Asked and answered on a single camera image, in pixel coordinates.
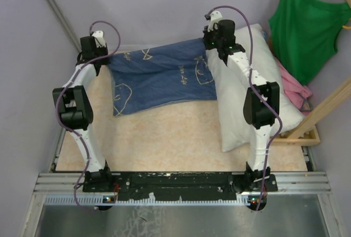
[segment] white wall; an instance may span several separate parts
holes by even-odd
[[[122,44],[167,44],[190,38],[202,37],[207,25],[203,17],[218,5],[229,4],[242,10],[253,24],[268,27],[278,0],[57,0],[75,32],[87,32],[86,24],[103,19],[117,26]],[[244,20],[232,10],[223,11],[234,18],[237,27]],[[106,37],[110,46],[116,36]]]
[[[337,40],[338,53],[332,57],[309,84],[312,102],[318,105],[343,81],[351,76],[351,31],[342,30]],[[313,147],[313,156],[319,170],[327,172],[333,194],[343,214],[346,226],[351,211],[351,99],[330,113],[317,125],[321,144]]]
[[[18,236],[55,148],[51,91],[76,52],[45,0],[0,0],[0,236]]]

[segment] green shirt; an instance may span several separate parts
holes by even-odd
[[[350,18],[347,2],[280,0],[269,19],[274,54],[305,85],[337,53],[337,36]]]

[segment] pink fabric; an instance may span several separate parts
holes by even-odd
[[[302,86],[288,73],[277,59],[275,60],[280,70],[285,96],[287,96],[291,103],[300,110],[305,103],[305,99],[312,95],[312,91],[307,86]]]

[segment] blue cloth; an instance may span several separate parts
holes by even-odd
[[[110,61],[115,116],[181,101],[217,99],[200,38],[116,54]]]

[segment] pillow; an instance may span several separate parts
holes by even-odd
[[[263,37],[261,26],[252,25],[251,30],[253,36],[252,66],[267,81],[279,84],[279,116],[283,122],[281,132],[294,129],[304,116],[284,95],[280,71]],[[251,45],[247,27],[235,31],[235,36],[236,42],[245,48],[249,57]],[[227,152],[250,141],[250,126],[246,123],[242,112],[247,90],[244,89],[234,72],[218,58],[216,49],[208,50],[206,54],[208,67],[216,85],[222,151]],[[270,135],[273,136],[278,128],[279,123],[276,119]]]

